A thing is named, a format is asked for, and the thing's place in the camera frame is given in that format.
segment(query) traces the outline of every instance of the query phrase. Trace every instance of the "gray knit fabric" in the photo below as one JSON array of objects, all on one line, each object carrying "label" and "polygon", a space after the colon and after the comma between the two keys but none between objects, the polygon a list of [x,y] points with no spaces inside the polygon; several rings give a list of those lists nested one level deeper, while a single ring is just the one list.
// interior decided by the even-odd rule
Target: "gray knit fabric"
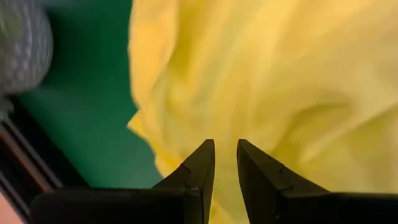
[{"label": "gray knit fabric", "polygon": [[37,86],[52,45],[49,21],[33,0],[0,0],[0,96]]}]

